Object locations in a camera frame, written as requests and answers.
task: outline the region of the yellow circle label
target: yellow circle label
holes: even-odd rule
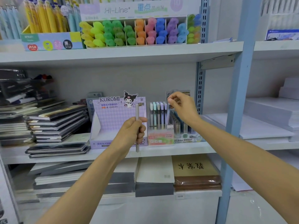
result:
[[[53,50],[53,44],[50,41],[44,41],[43,46],[45,50],[51,51]]]

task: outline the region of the pink circle label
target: pink circle label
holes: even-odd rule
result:
[[[170,7],[175,12],[180,11],[183,8],[183,0],[170,0]]]
[[[61,50],[63,48],[61,41],[55,40],[53,44],[54,44],[54,49],[56,50]]]

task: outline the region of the person's left hand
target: person's left hand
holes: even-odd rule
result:
[[[138,144],[142,142],[146,129],[146,127],[142,124],[143,122],[147,122],[147,118],[140,117],[137,121],[135,120],[135,117],[129,118],[124,122],[116,137],[110,144],[109,147],[111,149],[118,150],[120,155],[119,161],[127,156],[130,148],[136,140]]]

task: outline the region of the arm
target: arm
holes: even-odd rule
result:
[[[191,97],[175,92],[169,96],[168,102],[179,117],[198,132],[286,222],[298,223],[298,169],[260,147],[203,121]]]
[[[105,149],[76,183],[36,224],[88,224],[117,164],[126,157],[136,139],[143,140],[147,119],[125,121],[111,145]]]

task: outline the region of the checkered pattern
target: checkered pattern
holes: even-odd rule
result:
[[[146,110],[146,102],[145,97],[137,97],[131,108],[127,108],[125,106],[125,101],[123,98],[120,98],[120,101],[100,101],[94,100],[94,107],[95,113],[99,117],[99,121],[101,124],[101,130],[104,131],[112,131],[112,130],[119,130],[123,123],[135,116],[135,105],[137,103],[143,103],[144,105],[139,106],[139,116],[145,117],[145,110]],[[102,104],[118,104],[113,105],[117,107],[109,107],[105,106],[103,108]]]

